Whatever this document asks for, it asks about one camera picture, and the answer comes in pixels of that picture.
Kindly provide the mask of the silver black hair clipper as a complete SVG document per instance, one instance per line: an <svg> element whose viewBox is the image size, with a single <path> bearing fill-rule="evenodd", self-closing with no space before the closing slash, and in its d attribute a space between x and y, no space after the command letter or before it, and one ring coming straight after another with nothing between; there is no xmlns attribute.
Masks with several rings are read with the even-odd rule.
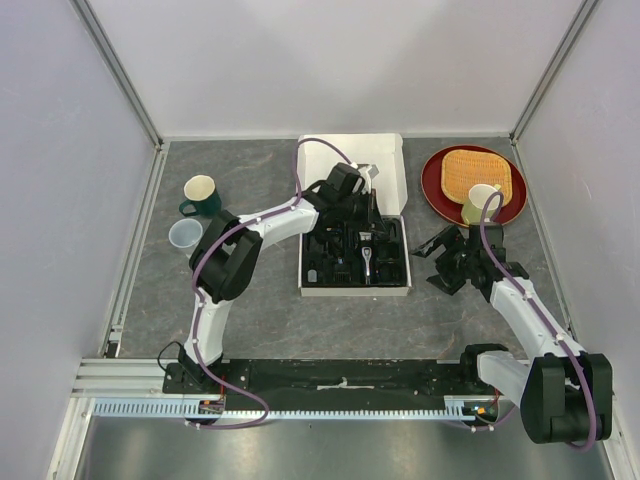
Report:
<svg viewBox="0 0 640 480"><path fill-rule="evenodd" d="M364 265L365 284L370 285L372 280L373 234L371 232L359 232L358 246Z"/></svg>

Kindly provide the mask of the white cardboard box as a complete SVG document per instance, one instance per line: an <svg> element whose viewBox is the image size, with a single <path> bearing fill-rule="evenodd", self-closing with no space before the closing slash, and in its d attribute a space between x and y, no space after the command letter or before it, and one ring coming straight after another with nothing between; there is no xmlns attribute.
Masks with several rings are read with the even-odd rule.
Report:
<svg viewBox="0 0 640 480"><path fill-rule="evenodd" d="M404 297L412 287L406 226L403 139L398 133L309 134L299 138L303 188L348 165L363 187L300 236L298 287L304 297Z"/></svg>

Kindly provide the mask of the black comb guard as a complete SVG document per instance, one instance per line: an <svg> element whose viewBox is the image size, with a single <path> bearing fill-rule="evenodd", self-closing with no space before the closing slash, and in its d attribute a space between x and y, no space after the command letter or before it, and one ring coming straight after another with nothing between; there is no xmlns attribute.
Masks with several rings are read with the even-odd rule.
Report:
<svg viewBox="0 0 640 480"><path fill-rule="evenodd" d="M349 284L351 282L351 273L349 271L335 271L333 273L333 281L336 284Z"/></svg>

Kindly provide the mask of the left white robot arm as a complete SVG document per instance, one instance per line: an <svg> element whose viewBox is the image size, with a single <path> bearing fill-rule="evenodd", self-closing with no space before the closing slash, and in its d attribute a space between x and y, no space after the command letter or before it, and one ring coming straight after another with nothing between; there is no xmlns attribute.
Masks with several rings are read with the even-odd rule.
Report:
<svg viewBox="0 0 640 480"><path fill-rule="evenodd" d="M332 221L365 219L377 175L374 165L338 163L326 179L297 190L281 205L248 215L214 214L189 260L195 307L178 362L190 387L208 393L218 385L220 371L213 363L223 354L228 315L250 284L261 251Z"/></svg>

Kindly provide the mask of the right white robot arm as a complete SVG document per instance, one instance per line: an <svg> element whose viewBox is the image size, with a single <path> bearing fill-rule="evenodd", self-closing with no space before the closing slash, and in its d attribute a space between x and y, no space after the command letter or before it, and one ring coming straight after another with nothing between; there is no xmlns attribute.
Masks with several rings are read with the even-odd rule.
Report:
<svg viewBox="0 0 640 480"><path fill-rule="evenodd" d="M506 320L527 355L522 364L500 344L469 345L457 371L459 384L473 394L497 389L519 409L534 443L586 450L611 435L612 366L559 325L526 270L507 260L503 242L498 223L473 224L467 234L450 225L411 252L426 258L439 250L429 283L448 295L473 285Z"/></svg>

